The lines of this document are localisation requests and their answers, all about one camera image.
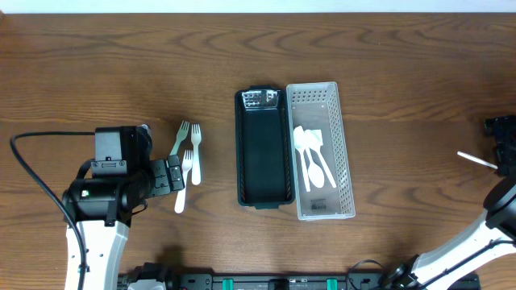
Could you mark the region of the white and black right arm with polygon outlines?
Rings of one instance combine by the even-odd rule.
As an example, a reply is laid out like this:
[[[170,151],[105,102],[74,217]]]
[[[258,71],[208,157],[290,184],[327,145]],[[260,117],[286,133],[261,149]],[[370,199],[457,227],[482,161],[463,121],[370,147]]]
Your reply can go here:
[[[462,151],[457,153],[494,169],[501,177],[484,199],[481,214],[441,247],[400,265],[385,277],[381,287],[448,289],[477,268],[515,252],[515,116],[487,118],[484,130],[495,141],[493,164]]]

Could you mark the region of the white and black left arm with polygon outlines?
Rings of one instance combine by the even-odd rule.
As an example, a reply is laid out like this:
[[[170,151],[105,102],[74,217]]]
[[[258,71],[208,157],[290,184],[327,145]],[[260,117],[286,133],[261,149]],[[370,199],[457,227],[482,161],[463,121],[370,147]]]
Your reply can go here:
[[[66,289],[177,289],[177,277],[166,268],[145,263],[131,274],[119,275],[134,208],[147,199],[185,191],[177,155],[139,164],[134,173],[95,176],[88,171],[104,164],[88,160],[64,192],[64,207],[72,224],[66,231]]]

